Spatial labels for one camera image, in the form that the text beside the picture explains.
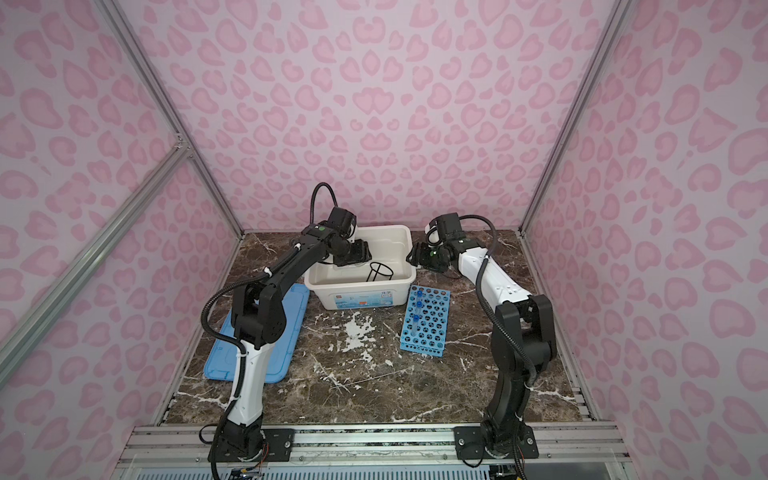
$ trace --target plastic storage box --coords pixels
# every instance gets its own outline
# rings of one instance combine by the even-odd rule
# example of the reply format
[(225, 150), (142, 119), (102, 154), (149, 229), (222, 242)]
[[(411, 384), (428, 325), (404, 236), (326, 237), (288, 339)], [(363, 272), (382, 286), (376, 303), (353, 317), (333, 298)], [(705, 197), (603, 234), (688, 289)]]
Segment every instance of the plastic storage box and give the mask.
[[(411, 230), (405, 225), (358, 227), (355, 238), (368, 242), (372, 260), (360, 265), (335, 266), (316, 263), (304, 274), (304, 284), (326, 310), (403, 305), (416, 278), (416, 267), (406, 262), (413, 246)], [(373, 281), (371, 263), (392, 269), (392, 279), (379, 274)]]

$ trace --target blue tray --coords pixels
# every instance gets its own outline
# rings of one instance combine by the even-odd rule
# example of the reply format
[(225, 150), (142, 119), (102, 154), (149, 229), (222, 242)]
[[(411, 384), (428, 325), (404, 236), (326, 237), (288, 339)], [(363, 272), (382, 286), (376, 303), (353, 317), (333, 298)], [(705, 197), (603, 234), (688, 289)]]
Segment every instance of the blue tray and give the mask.
[(402, 321), (400, 349), (442, 356), (450, 305), (450, 291), (411, 285), (406, 317)]
[[(310, 289), (299, 283), (294, 283), (283, 298), (283, 308), (286, 312), (286, 329), (283, 335), (275, 342), (270, 363), (266, 368), (266, 383), (278, 383), (288, 373), (288, 365), (293, 357), (293, 348), (299, 339), (299, 330), (304, 321), (306, 302), (310, 298)], [(227, 315), (221, 332), (224, 335), (233, 336), (232, 312)], [(225, 380), (231, 382), (235, 378), (235, 366), (237, 364), (237, 347), (231, 343), (217, 340), (205, 362), (203, 373), (211, 380)]]

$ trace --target metal grille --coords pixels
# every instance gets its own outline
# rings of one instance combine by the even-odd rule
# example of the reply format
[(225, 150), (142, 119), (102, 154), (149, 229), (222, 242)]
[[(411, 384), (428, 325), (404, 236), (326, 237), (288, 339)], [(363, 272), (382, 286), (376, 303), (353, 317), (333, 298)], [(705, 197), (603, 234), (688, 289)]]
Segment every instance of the metal grille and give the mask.
[[(227, 480), (229, 472), (221, 475)], [(146, 468), (136, 480), (211, 480), (206, 468)], [(409, 468), (393, 471), (388, 467), (359, 468), (276, 468), (264, 469), (260, 480), (488, 480), (488, 469)]]

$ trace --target enclosure wall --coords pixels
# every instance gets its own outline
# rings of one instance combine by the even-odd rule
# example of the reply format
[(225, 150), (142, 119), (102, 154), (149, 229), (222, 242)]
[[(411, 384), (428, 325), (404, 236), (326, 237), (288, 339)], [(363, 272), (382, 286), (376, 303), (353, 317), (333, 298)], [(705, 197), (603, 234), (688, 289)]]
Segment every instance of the enclosure wall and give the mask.
[(0, 6), (0, 344), (175, 138), (86, 0)]
[(528, 235), (644, 478), (768, 476), (766, 15), (641, 2)]
[(246, 229), (516, 227), (613, 0), (121, 1)]
[(163, 407), (234, 245), (183, 165), (0, 392), (0, 476), (108, 477)]

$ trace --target red wire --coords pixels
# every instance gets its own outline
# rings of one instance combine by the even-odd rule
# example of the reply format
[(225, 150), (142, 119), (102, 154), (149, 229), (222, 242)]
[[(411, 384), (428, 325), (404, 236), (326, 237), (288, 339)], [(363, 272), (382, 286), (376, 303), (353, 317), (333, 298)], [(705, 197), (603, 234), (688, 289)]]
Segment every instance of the red wire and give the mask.
[(266, 460), (266, 456), (270, 454), (270, 444), (267, 442), (264, 442), (264, 454), (261, 455), (261, 462), (259, 462), (259, 473), (261, 473), (261, 464), (264, 463), (264, 460)]
[(523, 458), (523, 470), (525, 470), (525, 455), (523, 455), (523, 449), (520, 448), (520, 445), (518, 445), (518, 451), (520, 452), (520, 456)]

